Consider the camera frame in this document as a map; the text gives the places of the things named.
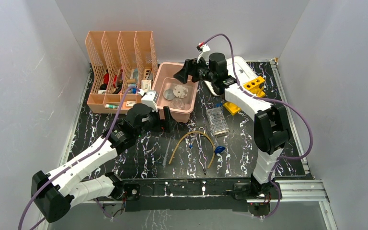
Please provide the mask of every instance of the metal disc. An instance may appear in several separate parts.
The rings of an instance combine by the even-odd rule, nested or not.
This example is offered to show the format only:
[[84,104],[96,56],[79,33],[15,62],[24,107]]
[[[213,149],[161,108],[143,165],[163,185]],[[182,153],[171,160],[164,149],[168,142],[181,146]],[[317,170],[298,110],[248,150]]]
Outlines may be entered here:
[[178,98],[185,98],[188,95],[188,88],[183,85],[176,85],[173,92],[174,96]]
[[163,92],[163,96],[164,96],[164,98],[165,98],[166,100],[169,100],[169,101],[171,101],[172,99],[174,99],[174,98],[175,98],[175,96],[174,96],[174,92],[173,92],[173,90],[172,90],[172,89],[165,90],[165,91]]

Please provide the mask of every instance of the white wall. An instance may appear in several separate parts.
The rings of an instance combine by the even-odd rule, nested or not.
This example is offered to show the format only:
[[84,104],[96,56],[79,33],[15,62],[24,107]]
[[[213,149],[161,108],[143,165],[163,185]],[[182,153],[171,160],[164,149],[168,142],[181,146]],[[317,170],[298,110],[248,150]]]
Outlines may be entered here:
[[54,0],[0,0],[0,230],[17,228],[32,175],[58,166],[88,68]]
[[312,125],[309,165],[338,228],[368,229],[368,1],[311,0],[279,64],[287,98]]
[[[86,57],[90,30],[153,30],[157,58],[177,62],[196,58],[196,45],[218,33],[246,60],[278,57],[308,1],[56,0]],[[210,45],[229,56],[223,37]]]

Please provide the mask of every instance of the yellow rubber tube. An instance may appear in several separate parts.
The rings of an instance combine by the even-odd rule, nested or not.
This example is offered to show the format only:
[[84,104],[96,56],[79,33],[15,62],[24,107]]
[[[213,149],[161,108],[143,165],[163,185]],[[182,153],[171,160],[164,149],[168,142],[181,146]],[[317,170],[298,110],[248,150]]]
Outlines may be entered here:
[[[212,142],[211,138],[209,138],[209,137],[208,137],[208,135],[207,135],[207,134],[205,134],[205,133],[203,133],[203,132],[200,132],[200,131],[192,131],[192,132],[189,132],[189,133],[185,134],[185,135],[184,135],[184,136],[183,136],[183,137],[178,141],[178,143],[177,143],[177,145],[175,146],[175,149],[174,149],[174,151],[173,151],[173,153],[172,153],[172,157],[170,158],[169,164],[171,164],[171,161],[172,161],[172,160],[173,160],[173,158],[174,158],[174,154],[175,154],[176,150],[178,149],[178,146],[180,145],[181,141],[183,141],[183,140],[184,140],[188,135],[191,135],[191,134],[193,134],[193,133],[199,133],[199,134],[203,135],[204,137],[206,137],[206,138],[209,140],[209,142],[211,142],[212,149],[213,149],[213,150],[215,149],[215,145],[214,145],[214,143]],[[207,167],[207,168],[210,168],[210,167],[211,167],[211,164],[212,164],[212,162],[213,162],[213,160],[214,160],[214,157],[215,157],[215,153],[213,153],[213,154],[212,154],[212,159],[211,159],[211,161],[209,162],[209,165],[208,165],[208,167]]]

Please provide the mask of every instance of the pink plastic basket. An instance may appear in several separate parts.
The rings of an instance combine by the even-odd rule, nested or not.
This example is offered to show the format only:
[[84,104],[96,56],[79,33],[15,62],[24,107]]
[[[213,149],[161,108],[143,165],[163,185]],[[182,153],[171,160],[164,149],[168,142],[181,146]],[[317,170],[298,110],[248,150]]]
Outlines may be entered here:
[[164,119],[163,107],[168,106],[170,107],[170,112],[174,120],[178,122],[188,122],[190,119],[190,113],[194,110],[194,103],[196,100],[196,92],[198,89],[198,82],[193,83],[191,82],[192,76],[188,76],[188,82],[185,85],[189,91],[188,96],[183,99],[184,106],[182,109],[174,109],[171,106],[171,101],[167,101],[163,97],[163,92],[172,84],[181,84],[177,79],[173,78],[173,75],[177,73],[183,64],[171,63],[171,62],[163,62],[160,67],[159,71],[157,72],[156,78],[154,79],[152,89],[159,93],[159,98],[156,102],[157,109],[159,110],[159,114],[161,119]]

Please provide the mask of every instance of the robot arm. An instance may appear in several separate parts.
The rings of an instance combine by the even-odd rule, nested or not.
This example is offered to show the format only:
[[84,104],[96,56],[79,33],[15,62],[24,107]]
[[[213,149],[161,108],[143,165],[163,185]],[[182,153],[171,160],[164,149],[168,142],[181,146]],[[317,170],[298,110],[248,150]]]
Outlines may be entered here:
[[[157,96],[157,92],[148,91],[143,96],[142,103],[135,104],[124,119],[118,120],[108,139],[105,140],[107,130],[91,146],[72,160],[48,173],[39,171],[32,177],[31,194],[33,196],[43,184],[66,167],[70,167],[66,173],[53,180],[34,201],[49,223],[62,218],[71,207],[97,197],[109,196],[113,199],[120,199],[124,196],[127,200],[138,199],[140,186],[124,183],[112,172],[96,179],[81,181],[97,167],[135,145],[142,132],[170,131],[170,127],[173,125],[170,109],[169,107],[163,108],[165,119],[161,120],[155,107]],[[99,148],[102,143],[104,145],[96,154],[80,162],[84,156]]]
[[292,135],[285,107],[272,105],[245,94],[243,91],[247,89],[240,89],[244,86],[238,86],[236,79],[228,75],[227,62],[221,53],[211,54],[208,64],[203,57],[187,59],[174,78],[181,83],[187,83],[188,75],[192,75],[193,82],[211,82],[214,93],[234,103],[253,119],[254,141],[259,148],[257,165],[251,177],[253,187],[257,188],[253,193],[260,194],[265,187],[271,187],[270,181],[275,174],[272,174],[272,178],[269,178],[269,174]]

